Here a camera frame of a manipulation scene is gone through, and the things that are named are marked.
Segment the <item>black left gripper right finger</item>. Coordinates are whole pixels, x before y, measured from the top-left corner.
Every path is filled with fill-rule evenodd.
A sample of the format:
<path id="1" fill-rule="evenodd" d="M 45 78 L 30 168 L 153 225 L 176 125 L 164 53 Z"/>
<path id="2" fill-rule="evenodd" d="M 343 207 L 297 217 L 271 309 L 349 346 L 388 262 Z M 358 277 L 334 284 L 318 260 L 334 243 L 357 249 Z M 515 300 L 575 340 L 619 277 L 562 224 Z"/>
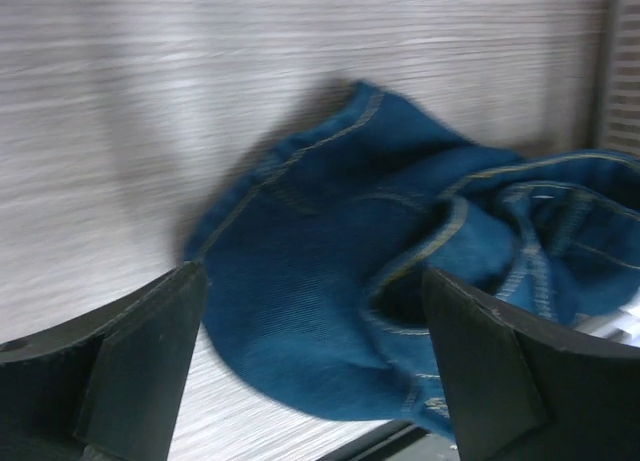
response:
<path id="1" fill-rule="evenodd" d="M 636 460 L 639 350 L 561 326 L 441 270 L 424 310 L 463 460 Z"/>

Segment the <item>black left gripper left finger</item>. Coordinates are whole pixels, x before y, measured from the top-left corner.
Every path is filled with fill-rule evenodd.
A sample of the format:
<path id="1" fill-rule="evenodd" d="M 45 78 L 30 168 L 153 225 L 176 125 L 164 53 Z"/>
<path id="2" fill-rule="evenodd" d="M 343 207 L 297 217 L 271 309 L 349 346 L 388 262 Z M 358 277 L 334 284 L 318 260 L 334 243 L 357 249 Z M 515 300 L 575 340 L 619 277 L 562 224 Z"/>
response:
<path id="1" fill-rule="evenodd" d="M 207 297 L 186 263 L 1 346 L 4 460 L 165 460 Z"/>

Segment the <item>blue denim skirt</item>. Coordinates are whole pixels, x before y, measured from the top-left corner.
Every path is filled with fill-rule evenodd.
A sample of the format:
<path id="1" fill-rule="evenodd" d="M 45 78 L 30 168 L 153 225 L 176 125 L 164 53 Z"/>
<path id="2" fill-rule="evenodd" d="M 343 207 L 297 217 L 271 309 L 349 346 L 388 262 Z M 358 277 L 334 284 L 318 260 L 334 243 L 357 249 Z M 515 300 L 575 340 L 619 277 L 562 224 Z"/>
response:
<path id="1" fill-rule="evenodd" d="M 425 270 L 563 325 L 615 310 L 639 288 L 639 162 L 526 159 L 360 83 L 245 173 L 185 257 L 206 268 L 205 328 L 245 383 L 312 416 L 451 436 Z"/>

